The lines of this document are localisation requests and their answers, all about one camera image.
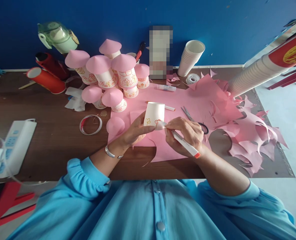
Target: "woman's left hand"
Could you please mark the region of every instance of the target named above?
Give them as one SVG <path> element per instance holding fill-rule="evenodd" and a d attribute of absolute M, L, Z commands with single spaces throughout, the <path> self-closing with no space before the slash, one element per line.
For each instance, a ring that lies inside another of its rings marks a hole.
<path fill-rule="evenodd" d="M 128 146 L 133 146 L 140 142 L 147 133 L 155 130 L 154 126 L 143 126 L 145 111 L 137 117 L 130 125 L 128 130 L 120 138 Z"/>

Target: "person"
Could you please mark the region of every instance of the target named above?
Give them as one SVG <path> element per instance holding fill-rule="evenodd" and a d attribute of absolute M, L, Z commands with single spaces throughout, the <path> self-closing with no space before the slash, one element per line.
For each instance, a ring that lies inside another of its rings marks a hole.
<path fill-rule="evenodd" d="M 155 129 L 143 126 L 144 115 L 107 151 L 71 159 L 68 174 L 40 196 L 34 213 L 8 239 L 296 239 L 283 203 L 205 147 L 201 126 L 180 117 L 166 125 L 166 141 L 191 157 L 170 130 L 181 131 L 199 150 L 194 161 L 205 182 L 109 182 L 118 156 Z"/>

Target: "scissor handle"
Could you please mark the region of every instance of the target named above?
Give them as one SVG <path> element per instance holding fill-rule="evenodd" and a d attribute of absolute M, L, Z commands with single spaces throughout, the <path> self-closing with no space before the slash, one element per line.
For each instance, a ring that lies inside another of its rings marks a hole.
<path fill-rule="evenodd" d="M 209 129 L 208 129 L 208 127 L 207 127 L 206 125 L 204 125 L 203 123 L 199 123 L 199 125 L 202 126 L 202 127 L 204 127 L 204 128 L 206 129 L 206 131 L 204 131 L 204 130 L 202 129 L 202 130 L 204 131 L 205 134 L 208 134 L 208 133 L 209 133 Z"/>

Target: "white tissue paper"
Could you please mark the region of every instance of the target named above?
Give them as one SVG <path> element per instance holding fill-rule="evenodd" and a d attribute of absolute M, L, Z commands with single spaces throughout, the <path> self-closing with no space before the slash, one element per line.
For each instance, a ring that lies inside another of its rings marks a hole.
<path fill-rule="evenodd" d="M 67 105 L 65 105 L 66 108 L 74 109 L 77 112 L 82 112 L 85 110 L 86 102 L 81 97 L 82 89 L 68 87 L 65 93 L 67 95 L 73 96 Z"/>

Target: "blue shirt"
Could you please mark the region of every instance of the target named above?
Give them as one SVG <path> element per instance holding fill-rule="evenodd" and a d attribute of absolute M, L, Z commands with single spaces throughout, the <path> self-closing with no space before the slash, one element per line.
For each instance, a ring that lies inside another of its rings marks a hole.
<path fill-rule="evenodd" d="M 226 197 L 193 180 L 109 181 L 86 158 L 8 239 L 296 239 L 282 202 L 251 183 Z"/>

